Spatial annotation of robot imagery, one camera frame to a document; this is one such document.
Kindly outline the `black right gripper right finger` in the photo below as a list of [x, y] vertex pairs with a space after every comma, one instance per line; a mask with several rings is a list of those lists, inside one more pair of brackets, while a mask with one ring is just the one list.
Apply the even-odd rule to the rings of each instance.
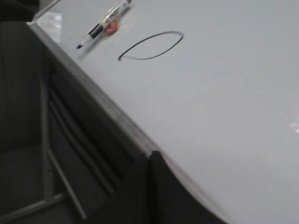
[[149, 157], [149, 214], [153, 224], [223, 224], [180, 183], [159, 151]]

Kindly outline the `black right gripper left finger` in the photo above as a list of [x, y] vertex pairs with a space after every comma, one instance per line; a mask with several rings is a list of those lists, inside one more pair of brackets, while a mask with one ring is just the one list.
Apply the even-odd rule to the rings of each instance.
[[119, 188], [83, 224], [148, 224], [149, 160], [139, 154]]

